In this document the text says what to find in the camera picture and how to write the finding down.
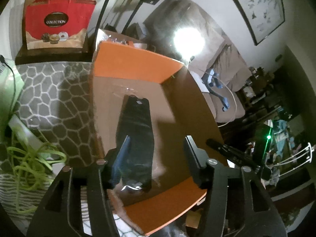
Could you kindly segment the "beige sofa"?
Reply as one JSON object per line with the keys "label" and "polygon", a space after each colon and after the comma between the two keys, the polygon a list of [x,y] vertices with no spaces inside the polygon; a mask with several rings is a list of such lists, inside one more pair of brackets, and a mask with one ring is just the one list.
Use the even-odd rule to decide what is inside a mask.
{"label": "beige sofa", "polygon": [[[227,124],[245,116],[237,96],[251,72],[236,46],[215,20],[192,0],[164,0],[144,21],[149,43],[162,55],[182,61],[196,81],[218,123]],[[230,108],[222,111],[219,98],[202,82],[213,69],[223,85],[216,92],[226,97]]]}

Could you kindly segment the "white green power bank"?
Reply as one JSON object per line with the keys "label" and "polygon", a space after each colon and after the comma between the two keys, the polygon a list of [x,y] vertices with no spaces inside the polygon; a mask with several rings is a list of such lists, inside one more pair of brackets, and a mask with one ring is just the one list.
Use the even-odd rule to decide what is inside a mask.
{"label": "white green power bank", "polygon": [[25,150],[32,148],[37,151],[42,147],[43,142],[25,126],[17,115],[13,115],[11,117],[8,122],[8,126],[11,128],[14,136]]}

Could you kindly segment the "orange cardboard fruit box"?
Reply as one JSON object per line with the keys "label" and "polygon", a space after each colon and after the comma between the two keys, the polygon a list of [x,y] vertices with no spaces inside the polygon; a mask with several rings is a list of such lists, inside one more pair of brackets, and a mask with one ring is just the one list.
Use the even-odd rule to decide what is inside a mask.
{"label": "orange cardboard fruit box", "polygon": [[99,44],[93,62],[94,126],[102,151],[116,150],[116,130],[125,95],[150,103],[154,155],[149,192],[115,187],[118,214],[136,231],[151,235],[205,197],[193,181],[184,152],[185,137],[223,165],[226,159],[206,144],[222,141],[213,114],[189,70],[179,61],[110,41]]}

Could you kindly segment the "red collection gift bag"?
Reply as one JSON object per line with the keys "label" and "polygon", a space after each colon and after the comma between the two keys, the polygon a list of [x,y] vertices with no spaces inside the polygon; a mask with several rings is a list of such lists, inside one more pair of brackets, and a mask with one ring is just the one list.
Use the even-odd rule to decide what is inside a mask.
{"label": "red collection gift bag", "polygon": [[28,50],[83,48],[96,0],[25,0]]}

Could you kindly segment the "black packaged item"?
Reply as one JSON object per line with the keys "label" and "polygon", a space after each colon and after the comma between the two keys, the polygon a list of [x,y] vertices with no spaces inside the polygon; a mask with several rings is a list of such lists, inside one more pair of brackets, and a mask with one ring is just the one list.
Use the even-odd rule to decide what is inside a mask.
{"label": "black packaged item", "polygon": [[123,188],[149,192],[154,155],[150,103],[146,98],[125,95],[116,130],[113,179]]}

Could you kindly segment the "grey patterned blanket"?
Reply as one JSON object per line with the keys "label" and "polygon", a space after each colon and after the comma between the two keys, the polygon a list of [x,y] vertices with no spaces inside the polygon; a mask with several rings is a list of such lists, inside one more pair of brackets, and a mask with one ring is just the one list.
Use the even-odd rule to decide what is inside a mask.
{"label": "grey patterned blanket", "polygon": [[[24,87],[13,115],[42,142],[25,150],[7,125],[1,143],[1,235],[19,236],[16,222],[28,230],[36,209],[64,166],[87,167],[98,159],[95,144],[90,63],[46,63],[16,66]],[[109,200],[112,190],[108,190]],[[91,236],[87,203],[83,225]],[[136,233],[117,211],[118,236]]]}

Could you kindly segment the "framed wall painting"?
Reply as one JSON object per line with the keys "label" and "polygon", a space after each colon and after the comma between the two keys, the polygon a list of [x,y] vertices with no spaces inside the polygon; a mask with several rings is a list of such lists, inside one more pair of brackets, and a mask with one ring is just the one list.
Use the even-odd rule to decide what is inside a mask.
{"label": "framed wall painting", "polygon": [[233,0],[255,45],[285,22],[283,0]]}

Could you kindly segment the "light green wipes pack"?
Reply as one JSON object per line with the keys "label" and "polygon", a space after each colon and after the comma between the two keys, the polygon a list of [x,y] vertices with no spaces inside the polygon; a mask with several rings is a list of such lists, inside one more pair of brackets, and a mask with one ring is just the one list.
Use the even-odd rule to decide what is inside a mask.
{"label": "light green wipes pack", "polygon": [[4,142],[5,130],[8,121],[12,117],[14,106],[24,87],[24,81],[21,78],[15,62],[5,59],[1,63],[1,89],[0,89],[0,110],[1,110],[1,143]]}

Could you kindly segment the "blue cloth on sofa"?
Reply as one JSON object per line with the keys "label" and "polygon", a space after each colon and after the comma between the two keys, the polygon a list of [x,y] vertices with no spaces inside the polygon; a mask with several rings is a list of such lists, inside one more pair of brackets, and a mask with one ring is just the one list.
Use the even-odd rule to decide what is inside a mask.
{"label": "blue cloth on sofa", "polygon": [[214,96],[220,99],[222,103],[222,111],[226,112],[230,108],[229,101],[226,97],[219,94],[215,89],[222,89],[223,85],[218,80],[218,74],[211,68],[207,69],[204,75],[202,76],[202,82],[206,86],[207,90]]}

